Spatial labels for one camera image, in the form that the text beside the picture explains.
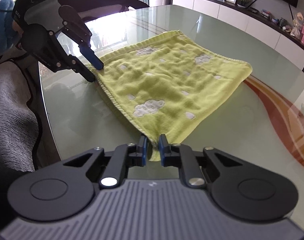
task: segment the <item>white cabinet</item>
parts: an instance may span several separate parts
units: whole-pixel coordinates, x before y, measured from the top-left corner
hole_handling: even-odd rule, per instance
[[[264,23],[253,19],[252,17],[249,18],[245,32],[267,44],[273,49],[277,45],[281,35],[279,32],[270,28],[268,25],[265,25]]]
[[[218,17],[220,5],[208,0],[194,0],[193,10],[213,18]]]
[[[300,70],[304,67],[304,50],[292,40],[281,35],[275,50],[296,65]]]
[[[182,7],[193,9],[194,0],[172,0],[172,4],[180,5]]]
[[[248,15],[238,12],[235,9],[220,5],[218,19],[242,31],[245,31],[249,18]]]

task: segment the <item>dark countertop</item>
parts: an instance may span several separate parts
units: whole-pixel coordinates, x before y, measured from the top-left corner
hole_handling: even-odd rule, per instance
[[[221,2],[221,1],[218,1],[218,0],[208,0],[208,1],[211,1],[211,2],[215,2],[215,3],[218,3],[218,4],[221,4],[221,5],[224,5],[224,6],[227,6],[227,7],[230,7],[232,9],[235,9],[239,12],[242,12],[262,23],[264,23],[265,25],[268,25],[270,28],[273,28],[274,30],[276,30],[277,32],[281,33],[282,35],[286,36],[288,39],[292,40],[295,44],[297,44],[300,48],[302,48],[304,50],[304,44],[298,40],[297,38],[291,36],[289,33],[285,32],[284,30],[282,30],[279,26],[275,25],[273,22],[270,22],[268,21],[266,18],[264,18],[263,16],[259,15],[259,14],[255,14],[255,13],[252,13],[251,11],[245,9],[245,8],[242,8],[240,6],[237,6],[236,4],[232,4],[232,3],[229,3],[229,2]]]

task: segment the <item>blue fluffy fabric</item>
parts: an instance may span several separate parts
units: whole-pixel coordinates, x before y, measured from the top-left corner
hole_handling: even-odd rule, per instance
[[[13,0],[0,0],[1,10],[12,10]],[[12,28],[13,18],[11,12],[0,12],[0,55],[13,45],[13,39],[17,32]]]

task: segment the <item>glass table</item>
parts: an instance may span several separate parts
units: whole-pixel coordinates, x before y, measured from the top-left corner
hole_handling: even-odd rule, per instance
[[[247,33],[220,20],[175,5],[145,8],[87,23],[98,57],[162,32],[181,30],[220,55],[249,62],[252,75],[184,140],[194,150],[212,146],[291,179],[299,202],[291,215],[304,229],[304,73]],[[60,34],[67,53],[86,59],[77,44]],[[50,72],[40,65],[43,99],[61,159],[93,147],[114,150],[137,142],[140,133],[124,126],[103,102],[96,83],[72,70]],[[131,178],[177,178],[176,168],[148,162]]]

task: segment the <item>yellow-green towel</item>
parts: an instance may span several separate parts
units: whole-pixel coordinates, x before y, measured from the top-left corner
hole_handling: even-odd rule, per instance
[[[181,143],[250,75],[249,63],[195,44],[180,31],[162,33],[103,57],[90,69],[123,115],[152,143]],[[154,151],[152,161],[159,161]]]

